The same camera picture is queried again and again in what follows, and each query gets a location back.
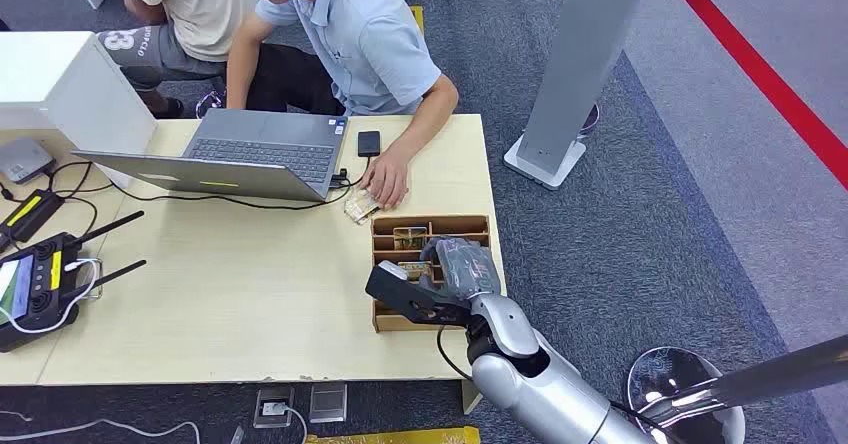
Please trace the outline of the person's left hand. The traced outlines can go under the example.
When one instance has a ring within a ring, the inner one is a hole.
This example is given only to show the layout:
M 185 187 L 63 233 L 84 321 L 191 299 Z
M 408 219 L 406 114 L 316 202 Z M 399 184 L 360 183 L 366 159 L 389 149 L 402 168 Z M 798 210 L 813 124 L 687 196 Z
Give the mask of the person's left hand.
M 360 187 L 368 191 L 380 208 L 396 207 L 408 192 L 410 161 L 406 151 L 390 148 L 368 165 Z

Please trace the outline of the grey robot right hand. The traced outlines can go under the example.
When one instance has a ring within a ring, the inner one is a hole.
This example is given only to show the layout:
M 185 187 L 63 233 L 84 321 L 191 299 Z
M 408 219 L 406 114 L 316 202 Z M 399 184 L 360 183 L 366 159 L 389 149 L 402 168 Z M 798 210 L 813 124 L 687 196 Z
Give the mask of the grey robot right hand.
M 478 294 L 501 294 L 501 280 L 491 250 L 477 241 L 460 237 L 431 238 L 420 253 L 422 260 L 436 258 L 442 284 L 426 278 L 427 286 L 439 296 L 470 300 Z

